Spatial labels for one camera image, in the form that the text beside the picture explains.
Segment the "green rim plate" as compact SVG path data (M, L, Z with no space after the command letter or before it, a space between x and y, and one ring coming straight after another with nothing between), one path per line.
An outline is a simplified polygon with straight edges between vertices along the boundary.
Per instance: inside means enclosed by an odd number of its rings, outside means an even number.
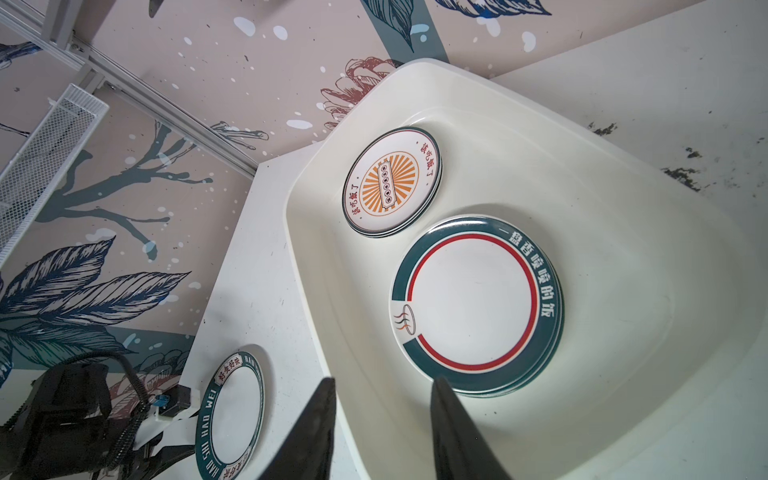
M525 232L498 218L460 215L407 250L390 289L389 320L422 375L490 398L527 386L548 366L564 307L556 269Z
M265 382L252 352L231 353L202 392L195 460L203 479L235 479L248 464L265 415Z

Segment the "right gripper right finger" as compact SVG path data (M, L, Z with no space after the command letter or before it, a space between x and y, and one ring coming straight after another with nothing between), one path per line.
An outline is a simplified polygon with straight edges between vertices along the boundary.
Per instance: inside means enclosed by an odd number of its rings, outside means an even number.
M437 479L511 479L444 377L433 382L430 419Z

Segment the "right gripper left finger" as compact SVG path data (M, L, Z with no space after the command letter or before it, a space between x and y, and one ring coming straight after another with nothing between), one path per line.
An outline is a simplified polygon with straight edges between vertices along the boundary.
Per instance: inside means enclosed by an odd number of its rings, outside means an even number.
M335 421L336 383L325 377L260 479L329 479Z

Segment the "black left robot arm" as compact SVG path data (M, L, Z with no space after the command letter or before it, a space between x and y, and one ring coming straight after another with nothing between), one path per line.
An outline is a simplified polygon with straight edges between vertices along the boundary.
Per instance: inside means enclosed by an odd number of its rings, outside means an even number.
M117 361L138 397L129 417L114 418L106 383ZM153 479L194 453L193 445L163 446L163 433L200 409L200 392L177 384L153 397L129 361L114 351L76 355L32 384L22 406L1 427L4 479L55 479L87 473L96 479Z

